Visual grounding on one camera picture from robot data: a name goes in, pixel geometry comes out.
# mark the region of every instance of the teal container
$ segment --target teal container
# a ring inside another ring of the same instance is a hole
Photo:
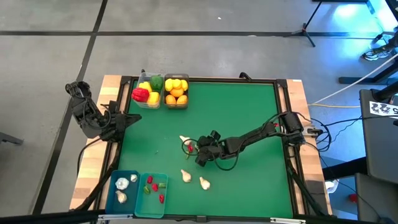
[[[130,178],[132,174],[137,175],[137,180],[131,182]],[[127,200],[124,203],[119,203],[116,191],[118,190],[115,186],[116,181],[124,177],[129,181],[129,185],[126,189],[120,190],[125,193]],[[109,182],[108,198],[105,204],[106,214],[133,214],[136,207],[137,190],[140,182],[140,175],[135,170],[115,170],[112,172],[111,181]]]
[[[153,177],[153,181],[151,184],[147,183],[147,179],[149,176]],[[137,217],[146,217],[146,218],[162,218],[164,215],[165,205],[167,203],[167,182],[169,177],[166,174],[155,174],[155,173],[143,173],[141,174],[141,179],[139,182],[138,194],[137,194],[137,202],[136,202],[136,210],[134,214]],[[152,189],[152,184],[165,183],[166,188],[159,188],[157,192]],[[144,186],[148,186],[150,189],[150,194],[144,193]],[[161,203],[159,200],[159,195],[164,195],[164,203]]]

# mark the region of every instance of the green table surface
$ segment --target green table surface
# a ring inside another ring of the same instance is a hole
[[[191,82],[189,88],[185,110],[165,105],[150,110],[131,102],[129,113],[141,114],[142,119],[126,130],[119,170],[167,174],[165,214],[291,218],[280,138],[248,146],[231,171],[219,170],[214,162],[200,167],[194,157],[186,160],[179,138],[198,139],[216,130],[223,139],[258,128],[277,113],[274,87]],[[230,167],[234,159],[218,161]],[[183,182],[181,169],[191,173],[190,183]],[[201,188],[199,177],[211,183],[209,190]]]

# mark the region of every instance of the sticker label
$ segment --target sticker label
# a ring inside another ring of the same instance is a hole
[[[391,117],[398,119],[398,106],[389,105],[387,103],[378,103],[378,102],[369,102],[370,112],[371,114],[379,115],[379,116],[391,116],[396,114],[396,117]]]

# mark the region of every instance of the garlic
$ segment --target garlic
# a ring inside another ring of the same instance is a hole
[[[189,144],[191,144],[191,140],[189,140],[189,139],[191,139],[191,138],[188,138],[188,137],[184,137],[184,136],[180,136],[180,139],[181,139],[181,141],[182,142],[184,142],[184,145],[186,145],[186,146],[188,146]]]
[[[208,190],[210,188],[210,182],[205,180],[203,177],[199,177],[200,185],[204,190]]]
[[[124,190],[129,185],[129,181],[126,178],[121,177],[114,184],[116,185],[117,189]]]
[[[138,177],[136,174],[131,174],[131,176],[130,176],[131,182],[135,182],[135,181],[137,181],[137,179],[138,179]]]
[[[124,203],[127,200],[127,195],[120,190],[116,191],[116,194],[118,195],[118,201],[119,203]]]
[[[187,171],[185,171],[185,170],[181,170],[181,173],[182,173],[182,180],[185,182],[185,183],[189,183],[189,182],[191,182],[191,174],[189,174]]]

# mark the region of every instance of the concrete floor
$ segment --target concrete floor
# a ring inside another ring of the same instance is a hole
[[[0,30],[91,31],[100,5],[100,0],[3,0]],[[287,32],[299,29],[316,5],[311,0],[113,0],[108,2],[99,29]],[[380,32],[381,27],[365,4],[323,3],[308,31]],[[0,216],[30,212],[67,105],[64,85],[77,77],[88,39],[0,36],[0,130],[25,139],[19,147],[0,145]],[[97,37],[84,81],[96,100],[105,74],[138,75],[144,68],[236,77],[245,71],[255,78],[301,79],[307,101],[312,103],[343,88],[338,77],[361,77],[386,60],[359,59],[371,40],[313,39],[316,48],[304,37]],[[354,86],[324,103],[359,105],[358,91],[374,87],[382,86]],[[360,116],[359,109],[310,108],[310,112],[326,123]],[[343,127],[334,126],[331,132],[336,134]],[[85,142],[72,119],[45,213],[68,210],[77,155]],[[361,123],[340,134],[323,156],[337,161],[364,156]],[[331,200],[345,196],[331,195]],[[342,209],[338,203],[334,208]]]

